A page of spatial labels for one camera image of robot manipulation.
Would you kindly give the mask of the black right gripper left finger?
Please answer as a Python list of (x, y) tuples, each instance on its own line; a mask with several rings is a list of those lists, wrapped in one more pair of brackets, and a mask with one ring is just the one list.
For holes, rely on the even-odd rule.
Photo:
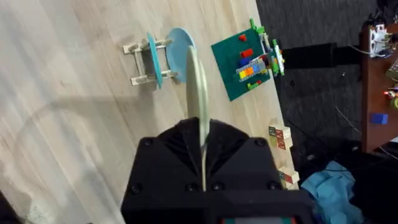
[(171, 202), (202, 192), (198, 118), (140, 140), (124, 202)]

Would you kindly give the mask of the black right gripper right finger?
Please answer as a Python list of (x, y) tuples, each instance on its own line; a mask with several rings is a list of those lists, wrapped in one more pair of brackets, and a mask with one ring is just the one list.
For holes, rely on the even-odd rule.
[(210, 191), (282, 188), (267, 140), (215, 119), (207, 139), (206, 184)]

